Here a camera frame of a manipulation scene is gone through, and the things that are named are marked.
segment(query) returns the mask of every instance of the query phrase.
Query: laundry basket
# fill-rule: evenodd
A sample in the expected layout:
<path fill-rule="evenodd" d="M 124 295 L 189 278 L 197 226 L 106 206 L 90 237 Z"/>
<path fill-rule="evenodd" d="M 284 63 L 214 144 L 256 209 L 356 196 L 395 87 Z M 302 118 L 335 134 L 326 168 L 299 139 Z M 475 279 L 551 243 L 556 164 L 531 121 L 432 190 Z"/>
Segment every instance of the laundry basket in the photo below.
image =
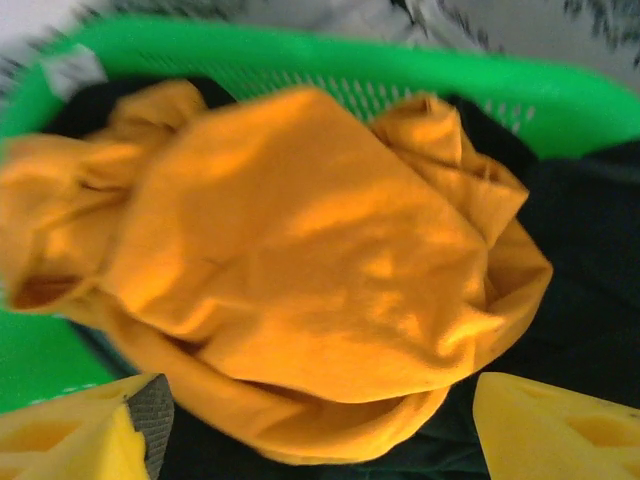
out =
<path fill-rule="evenodd" d="M 52 45 L 18 79 L 0 139 L 37 131 L 63 104 L 45 68 L 78 46 L 108 77 L 208 75 L 238 100 L 324 88 L 362 120 L 417 91 L 459 93 L 542 157 L 640 136 L 640 100 L 592 74 L 504 57 L 365 44 L 153 17 L 95 23 Z M 0 313 L 0 413 L 111 380 L 63 320 Z"/>

